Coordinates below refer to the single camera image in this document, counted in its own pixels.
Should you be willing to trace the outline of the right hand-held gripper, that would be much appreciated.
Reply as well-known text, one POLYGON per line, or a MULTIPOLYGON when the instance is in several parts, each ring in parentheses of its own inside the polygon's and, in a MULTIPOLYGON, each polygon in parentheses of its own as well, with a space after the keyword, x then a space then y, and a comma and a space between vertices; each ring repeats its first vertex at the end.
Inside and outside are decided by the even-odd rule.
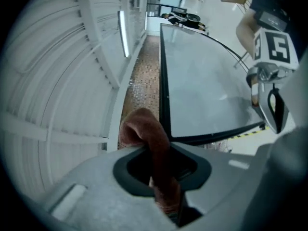
POLYGON ((289 110, 278 88, 272 83, 281 83, 299 65, 299 60, 289 34, 261 28, 254 38, 253 67, 248 70, 246 82, 258 79, 258 103, 267 125, 282 132, 286 125, 289 110), (270 97, 275 97, 275 110, 272 110, 270 97))

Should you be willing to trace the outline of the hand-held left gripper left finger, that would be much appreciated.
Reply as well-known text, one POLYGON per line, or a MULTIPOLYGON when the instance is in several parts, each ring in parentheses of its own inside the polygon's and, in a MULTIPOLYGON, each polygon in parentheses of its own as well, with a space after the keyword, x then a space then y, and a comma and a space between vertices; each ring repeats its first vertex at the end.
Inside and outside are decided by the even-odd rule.
POLYGON ((131 147, 103 154, 78 165, 47 194, 41 205, 55 231, 174 231, 177 225, 156 205, 148 181, 128 172, 149 151, 131 147))

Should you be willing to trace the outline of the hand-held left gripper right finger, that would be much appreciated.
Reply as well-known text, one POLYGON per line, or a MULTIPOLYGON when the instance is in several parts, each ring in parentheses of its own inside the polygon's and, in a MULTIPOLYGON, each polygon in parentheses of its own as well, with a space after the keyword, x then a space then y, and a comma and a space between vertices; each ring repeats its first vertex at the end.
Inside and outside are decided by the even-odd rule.
POLYGON ((305 231, 308 228, 308 57, 283 86, 281 96, 295 129, 254 156, 203 150, 175 142, 172 147, 204 159, 211 173, 184 194, 200 213, 185 231, 305 231))

